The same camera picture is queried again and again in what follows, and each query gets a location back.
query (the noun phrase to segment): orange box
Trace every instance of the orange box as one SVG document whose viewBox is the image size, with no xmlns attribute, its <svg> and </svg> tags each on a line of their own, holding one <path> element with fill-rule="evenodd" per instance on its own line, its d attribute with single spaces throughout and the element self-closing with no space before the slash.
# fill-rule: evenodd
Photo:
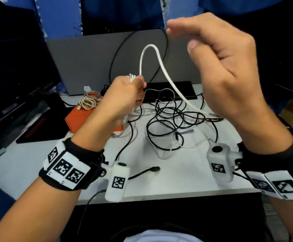
<svg viewBox="0 0 293 242">
<path fill-rule="evenodd" d="M 81 108 L 76 111 L 78 105 L 66 116 L 65 121 L 72 133 L 76 133 L 78 129 L 85 123 L 86 119 L 92 114 L 94 109 L 85 110 Z M 114 131 L 122 131 L 123 126 L 116 128 Z"/>
</svg>

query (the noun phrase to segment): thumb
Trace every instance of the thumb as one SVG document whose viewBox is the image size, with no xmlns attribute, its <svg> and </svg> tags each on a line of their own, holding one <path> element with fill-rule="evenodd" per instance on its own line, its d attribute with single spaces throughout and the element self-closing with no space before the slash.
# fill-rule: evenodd
<svg viewBox="0 0 293 242">
<path fill-rule="evenodd" d="M 142 75 L 138 75 L 131 83 L 134 85 L 136 90 L 139 90 L 144 82 L 144 77 Z"/>
<path fill-rule="evenodd" d="M 201 73 L 201 78 L 213 77 L 222 64 L 212 48 L 199 40 L 190 40 L 187 46 L 189 55 Z"/>
</svg>

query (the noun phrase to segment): black monitor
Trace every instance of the black monitor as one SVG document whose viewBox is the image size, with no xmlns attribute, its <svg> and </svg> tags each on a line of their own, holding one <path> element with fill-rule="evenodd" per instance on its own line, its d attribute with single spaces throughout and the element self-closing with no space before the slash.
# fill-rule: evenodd
<svg viewBox="0 0 293 242">
<path fill-rule="evenodd" d="M 38 92 L 59 82 L 34 12 L 0 4 L 0 146 L 6 147 L 9 132 L 29 120 L 40 101 Z"/>
</svg>

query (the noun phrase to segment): left hand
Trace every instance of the left hand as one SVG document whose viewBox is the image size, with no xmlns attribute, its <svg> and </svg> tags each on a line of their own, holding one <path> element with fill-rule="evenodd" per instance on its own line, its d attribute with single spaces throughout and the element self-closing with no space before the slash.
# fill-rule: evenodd
<svg viewBox="0 0 293 242">
<path fill-rule="evenodd" d="M 118 76 L 104 95 L 95 111 L 103 112 L 111 120 L 122 119 L 132 110 L 142 105 L 143 89 L 146 87 L 144 77 L 139 75 L 134 81 L 129 76 Z"/>
</svg>

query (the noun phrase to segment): desk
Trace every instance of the desk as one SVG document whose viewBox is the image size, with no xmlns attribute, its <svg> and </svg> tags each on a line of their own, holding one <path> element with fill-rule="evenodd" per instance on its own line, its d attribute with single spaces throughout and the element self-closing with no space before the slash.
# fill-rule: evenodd
<svg viewBox="0 0 293 242">
<path fill-rule="evenodd" d="M 201 84 L 194 85 L 195 92 L 201 93 Z M 62 96 L 63 100 L 76 104 L 80 96 Z M 191 100 L 196 106 L 201 106 L 201 100 Z M 123 201 L 138 201 L 151 199 L 168 199 L 195 197 L 207 195 L 224 195 L 259 192 L 249 181 L 238 176 L 230 183 L 217 183 L 210 171 L 206 153 L 209 143 L 204 142 L 194 149 L 179 149 L 172 151 L 165 160 L 160 160 L 152 146 L 145 140 L 145 126 L 152 116 L 143 116 L 133 123 L 134 141 L 122 152 L 121 162 L 131 167 L 130 175 L 135 175 L 153 166 L 159 166 L 160 172 L 147 172 L 128 182 Z M 216 123 L 218 142 L 228 144 L 232 151 L 238 150 L 237 143 L 241 141 L 234 127 L 226 120 Z M 194 134 L 184 135 L 186 147 L 194 146 L 196 142 L 206 137 L 215 138 L 213 126 L 203 123 L 193 128 Z M 105 146 L 106 161 L 113 163 L 117 153 L 128 142 L 131 135 L 130 127 L 121 138 L 111 138 Z M 0 156 L 0 188 L 14 199 L 30 186 L 38 177 L 42 161 L 55 146 L 56 140 L 16 144 L 7 147 L 7 152 Z M 97 179 L 88 189 L 80 194 L 78 205 L 87 203 L 93 194 L 107 187 L 107 180 Z M 104 195 L 98 195 L 91 203 L 106 203 Z"/>
</svg>

